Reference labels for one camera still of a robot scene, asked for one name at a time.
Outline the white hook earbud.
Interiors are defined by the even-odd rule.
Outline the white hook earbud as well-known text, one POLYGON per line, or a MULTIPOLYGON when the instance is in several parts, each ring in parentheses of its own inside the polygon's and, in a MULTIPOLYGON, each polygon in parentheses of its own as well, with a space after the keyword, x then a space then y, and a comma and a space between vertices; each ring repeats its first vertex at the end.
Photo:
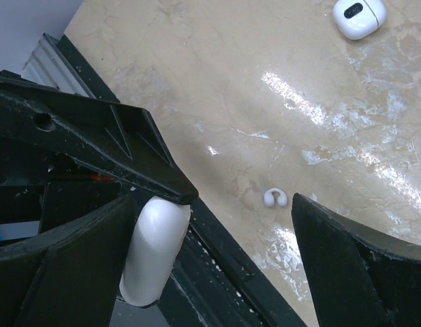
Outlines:
POLYGON ((273 187, 266 190, 262 196, 262 199, 267 207, 272 207, 275 204, 277 204, 280 207, 284 207, 288 203, 288 197, 286 192, 277 187, 273 187))

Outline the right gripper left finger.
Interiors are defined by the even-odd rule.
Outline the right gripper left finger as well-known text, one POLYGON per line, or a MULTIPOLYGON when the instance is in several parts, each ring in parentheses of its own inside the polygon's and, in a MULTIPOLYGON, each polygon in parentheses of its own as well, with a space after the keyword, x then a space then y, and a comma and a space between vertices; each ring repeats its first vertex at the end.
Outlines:
POLYGON ((0 326, 108 326, 136 214, 125 196, 0 247, 0 326))

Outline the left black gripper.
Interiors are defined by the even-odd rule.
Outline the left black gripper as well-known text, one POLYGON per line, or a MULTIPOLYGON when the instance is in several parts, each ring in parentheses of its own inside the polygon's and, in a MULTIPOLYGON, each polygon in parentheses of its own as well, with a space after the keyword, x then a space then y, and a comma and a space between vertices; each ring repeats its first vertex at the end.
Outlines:
POLYGON ((176 204, 199 196, 148 110, 0 76, 0 225, 42 233, 118 197, 119 182, 74 161, 176 204))

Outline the white oval charging case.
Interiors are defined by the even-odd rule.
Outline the white oval charging case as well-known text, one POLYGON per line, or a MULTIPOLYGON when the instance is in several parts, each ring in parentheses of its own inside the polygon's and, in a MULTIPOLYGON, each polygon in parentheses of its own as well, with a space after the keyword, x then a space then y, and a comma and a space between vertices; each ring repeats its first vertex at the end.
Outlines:
POLYGON ((119 290, 135 307, 157 302, 181 249, 189 220, 189 205, 178 205, 158 197, 142 208, 129 245, 119 290))

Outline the white square charging case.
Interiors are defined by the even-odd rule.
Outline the white square charging case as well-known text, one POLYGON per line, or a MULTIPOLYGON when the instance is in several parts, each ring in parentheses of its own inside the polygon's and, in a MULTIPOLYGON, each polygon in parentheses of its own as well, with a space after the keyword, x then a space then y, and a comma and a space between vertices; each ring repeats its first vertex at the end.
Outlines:
POLYGON ((339 31, 347 39, 356 41, 380 29, 387 11, 382 0, 339 0, 332 15, 339 31))

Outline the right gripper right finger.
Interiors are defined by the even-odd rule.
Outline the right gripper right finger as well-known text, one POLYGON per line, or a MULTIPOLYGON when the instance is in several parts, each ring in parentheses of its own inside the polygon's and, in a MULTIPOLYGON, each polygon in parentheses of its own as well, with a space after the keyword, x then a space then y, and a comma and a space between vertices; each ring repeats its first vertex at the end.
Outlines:
POLYGON ((421 326, 421 246, 295 194, 292 222, 320 326, 421 326))

